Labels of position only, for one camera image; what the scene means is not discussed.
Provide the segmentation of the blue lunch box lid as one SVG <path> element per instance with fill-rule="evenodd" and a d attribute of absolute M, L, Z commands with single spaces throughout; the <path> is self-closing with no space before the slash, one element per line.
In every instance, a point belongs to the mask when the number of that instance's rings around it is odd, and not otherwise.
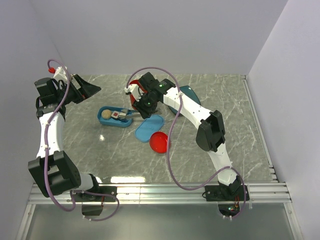
<path fill-rule="evenodd" d="M 135 137 L 142 143 L 150 141 L 151 136 L 165 124 L 165 119 L 158 114 L 146 118 L 135 130 Z"/>

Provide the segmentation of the metal food tongs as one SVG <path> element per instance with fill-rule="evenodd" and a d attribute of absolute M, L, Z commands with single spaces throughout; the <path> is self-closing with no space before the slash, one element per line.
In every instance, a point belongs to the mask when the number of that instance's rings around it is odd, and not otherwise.
<path fill-rule="evenodd" d="M 123 108 L 120 112 L 127 113 L 127 120 L 141 116 L 140 113 L 135 109 Z"/>

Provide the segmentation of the sushi roll white centre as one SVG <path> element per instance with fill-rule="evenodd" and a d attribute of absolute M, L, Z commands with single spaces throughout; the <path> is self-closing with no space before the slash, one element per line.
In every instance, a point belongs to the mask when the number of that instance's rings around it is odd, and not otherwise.
<path fill-rule="evenodd" d="M 119 112 L 118 119 L 120 121 L 126 121 L 127 120 L 127 116 L 128 116 L 128 114 L 126 112 Z"/>

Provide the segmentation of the red round cup lid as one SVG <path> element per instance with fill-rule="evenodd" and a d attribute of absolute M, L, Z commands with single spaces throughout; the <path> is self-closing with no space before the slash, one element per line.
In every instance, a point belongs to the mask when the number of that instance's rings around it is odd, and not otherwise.
<path fill-rule="evenodd" d="M 167 146 L 171 146 L 171 142 L 166 133 L 157 131 L 150 137 L 149 145 L 154 152 L 164 154 L 167 152 Z"/>

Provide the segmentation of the sushi roll red centre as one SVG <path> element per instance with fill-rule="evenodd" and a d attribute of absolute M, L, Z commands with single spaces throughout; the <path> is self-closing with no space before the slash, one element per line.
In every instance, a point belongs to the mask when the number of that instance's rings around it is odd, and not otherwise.
<path fill-rule="evenodd" d="M 115 119 L 115 120 L 119 119 L 119 118 L 120 118 L 120 112 L 118 112 L 118 111 L 113 111 L 113 112 L 111 113 L 111 117 L 112 117 L 113 119 Z"/>

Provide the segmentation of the white steamed bun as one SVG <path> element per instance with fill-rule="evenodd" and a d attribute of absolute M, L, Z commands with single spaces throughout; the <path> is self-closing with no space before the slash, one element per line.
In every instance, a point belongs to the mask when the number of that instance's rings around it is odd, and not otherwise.
<path fill-rule="evenodd" d="M 112 117 L 112 111 L 110 109 L 104 109 L 102 112 L 101 112 L 101 117 L 104 119 L 104 120 L 109 120 L 111 117 Z"/>

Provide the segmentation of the blue lunch box base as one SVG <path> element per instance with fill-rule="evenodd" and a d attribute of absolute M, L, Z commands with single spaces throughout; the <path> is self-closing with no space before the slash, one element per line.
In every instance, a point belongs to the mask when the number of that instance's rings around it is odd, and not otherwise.
<path fill-rule="evenodd" d="M 102 125 L 125 128 L 125 127 L 130 126 L 133 121 L 132 118 L 128 118 L 128 117 L 126 117 L 124 120 L 114 119 L 112 117 L 109 119 L 104 119 L 102 117 L 102 112 L 104 110 L 110 110 L 111 112 L 116 111 L 116 112 L 124 113 L 122 111 L 122 110 L 124 110 L 124 108 L 122 108 L 122 107 L 114 107 L 114 106 L 101 107 L 97 113 L 97 119 L 98 119 L 99 123 Z"/>

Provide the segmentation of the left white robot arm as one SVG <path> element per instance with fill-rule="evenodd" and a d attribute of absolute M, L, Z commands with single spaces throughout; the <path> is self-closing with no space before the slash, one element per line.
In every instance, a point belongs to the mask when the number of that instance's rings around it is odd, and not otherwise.
<path fill-rule="evenodd" d="M 99 86 L 88 83 L 79 75 L 74 75 L 79 88 L 62 79 L 45 77 L 34 85 L 39 93 L 36 99 L 36 117 L 41 126 L 40 147 L 36 159 L 28 162 L 28 170 L 47 198 L 47 188 L 54 196 L 77 189 L 89 201 L 101 196 L 101 188 L 93 174 L 81 174 L 63 149 L 63 128 L 66 118 L 66 105 L 82 101 L 98 93 Z"/>

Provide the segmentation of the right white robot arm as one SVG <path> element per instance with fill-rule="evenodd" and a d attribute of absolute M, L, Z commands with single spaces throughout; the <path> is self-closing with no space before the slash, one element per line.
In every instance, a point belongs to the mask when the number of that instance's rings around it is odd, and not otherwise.
<path fill-rule="evenodd" d="M 177 82 L 169 79 L 157 80 L 150 72 L 138 80 L 129 80 L 125 93 L 130 96 L 132 107 L 143 119 L 155 113 L 158 103 L 167 105 L 183 115 L 196 128 L 195 141 L 208 153 L 216 169 L 220 193 L 226 200 L 238 195 L 241 179 L 232 169 L 232 162 L 225 145 L 225 126 L 222 114 L 211 111 L 186 96 Z"/>

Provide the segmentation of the red ribbed cup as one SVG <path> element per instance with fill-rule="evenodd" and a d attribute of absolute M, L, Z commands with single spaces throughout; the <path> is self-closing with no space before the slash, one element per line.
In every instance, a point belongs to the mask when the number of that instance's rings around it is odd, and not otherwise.
<path fill-rule="evenodd" d="M 136 110 L 136 108 L 134 107 L 134 103 L 140 100 L 141 96 L 144 93 L 144 90 L 141 88 L 141 85 L 138 79 L 132 80 L 129 83 L 128 89 L 129 89 L 128 93 L 130 97 L 131 106 L 134 110 Z"/>

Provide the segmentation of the dark teal square plate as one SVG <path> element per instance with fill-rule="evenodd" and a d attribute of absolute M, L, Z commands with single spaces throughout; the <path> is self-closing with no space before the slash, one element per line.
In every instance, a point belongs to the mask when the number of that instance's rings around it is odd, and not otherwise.
<path fill-rule="evenodd" d="M 194 92 L 194 90 L 189 86 L 189 85 L 185 85 L 185 86 L 181 86 L 180 90 L 187 96 L 189 97 L 191 100 L 193 100 L 195 103 L 199 104 L 200 106 L 202 105 L 197 94 Z"/>

